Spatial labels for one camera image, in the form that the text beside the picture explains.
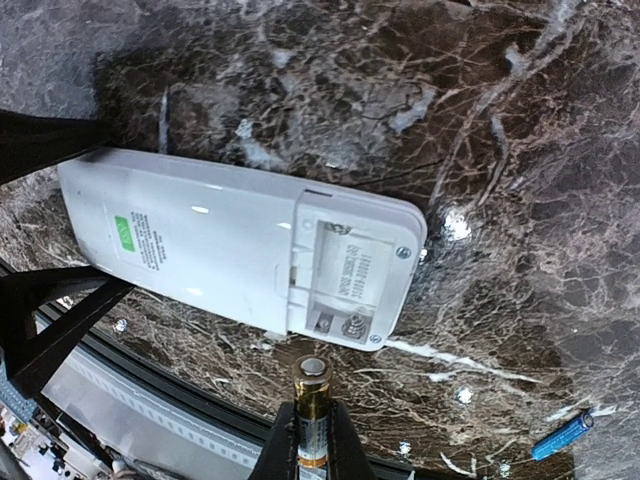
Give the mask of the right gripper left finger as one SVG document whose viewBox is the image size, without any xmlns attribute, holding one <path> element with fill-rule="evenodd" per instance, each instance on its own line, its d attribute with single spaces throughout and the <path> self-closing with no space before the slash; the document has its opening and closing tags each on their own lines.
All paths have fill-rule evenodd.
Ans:
<svg viewBox="0 0 640 480">
<path fill-rule="evenodd" d="M 298 427 L 296 405 L 283 402 L 249 480 L 298 478 Z"/>
</svg>

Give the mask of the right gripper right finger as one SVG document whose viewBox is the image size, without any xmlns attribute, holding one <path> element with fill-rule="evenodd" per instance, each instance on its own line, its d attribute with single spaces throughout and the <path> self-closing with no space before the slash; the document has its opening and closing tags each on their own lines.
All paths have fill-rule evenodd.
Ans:
<svg viewBox="0 0 640 480">
<path fill-rule="evenodd" d="M 372 480 L 375 473 L 342 401 L 332 400 L 328 429 L 328 479 Z"/>
</svg>

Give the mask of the gold black battery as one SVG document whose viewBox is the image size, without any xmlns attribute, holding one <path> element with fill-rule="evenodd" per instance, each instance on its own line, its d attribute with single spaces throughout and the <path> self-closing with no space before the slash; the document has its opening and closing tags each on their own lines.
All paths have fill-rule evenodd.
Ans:
<svg viewBox="0 0 640 480">
<path fill-rule="evenodd" d="M 305 468 L 323 468 L 328 459 L 332 369 L 316 356 L 299 358 L 293 366 L 298 427 L 298 462 Z"/>
</svg>

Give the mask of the white remote control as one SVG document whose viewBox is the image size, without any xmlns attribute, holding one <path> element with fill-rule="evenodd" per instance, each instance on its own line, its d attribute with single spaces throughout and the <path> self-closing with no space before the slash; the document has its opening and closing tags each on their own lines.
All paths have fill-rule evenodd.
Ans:
<svg viewBox="0 0 640 480">
<path fill-rule="evenodd" d="M 57 173 L 93 267 L 242 324 L 362 351 L 393 332 L 428 233 L 409 202 L 221 163 L 103 148 Z"/>
</svg>

